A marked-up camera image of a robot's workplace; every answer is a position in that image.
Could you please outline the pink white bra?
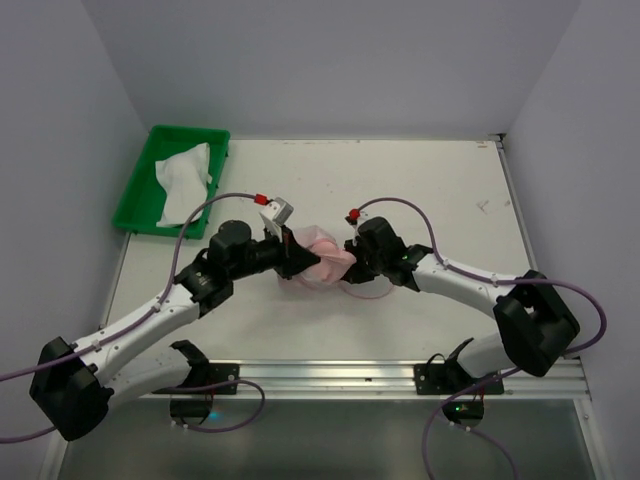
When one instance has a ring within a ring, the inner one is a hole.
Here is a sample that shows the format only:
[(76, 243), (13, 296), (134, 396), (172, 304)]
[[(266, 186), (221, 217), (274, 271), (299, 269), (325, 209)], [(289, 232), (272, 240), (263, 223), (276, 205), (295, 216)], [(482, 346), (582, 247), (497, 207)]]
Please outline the pink white bra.
[(155, 163), (155, 175), (166, 194), (157, 227), (183, 225), (207, 199), (210, 146), (201, 143)]

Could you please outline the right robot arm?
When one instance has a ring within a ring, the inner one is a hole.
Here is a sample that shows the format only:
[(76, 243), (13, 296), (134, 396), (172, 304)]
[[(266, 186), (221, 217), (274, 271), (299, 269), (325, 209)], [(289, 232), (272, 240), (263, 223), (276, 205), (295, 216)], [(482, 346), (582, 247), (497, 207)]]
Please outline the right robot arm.
[(426, 366), (427, 381), (442, 393), (458, 392), (504, 369), (542, 377), (580, 331), (556, 289), (535, 270), (483, 282), (479, 270), (465, 276), (439, 262), (433, 248), (406, 245), (382, 217), (365, 219), (353, 210), (346, 221), (354, 237), (345, 248), (356, 262), (344, 281), (364, 284), (383, 276), (396, 287), (446, 297), (495, 321), (495, 334), (466, 339), (442, 363)]

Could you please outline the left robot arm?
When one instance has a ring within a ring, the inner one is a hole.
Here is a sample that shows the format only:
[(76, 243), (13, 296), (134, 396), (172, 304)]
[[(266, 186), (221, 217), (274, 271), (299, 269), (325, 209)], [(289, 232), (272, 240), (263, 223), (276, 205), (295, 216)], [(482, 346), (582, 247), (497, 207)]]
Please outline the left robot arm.
[(154, 299), (73, 343), (60, 337), (48, 342), (29, 395), (61, 436), (74, 441), (97, 427), (119, 403), (154, 391), (207, 390), (216, 376), (193, 343), (176, 341), (151, 359), (143, 353), (228, 300), (235, 281), (268, 270), (290, 279), (319, 261), (287, 227), (257, 241), (248, 224), (227, 221)]

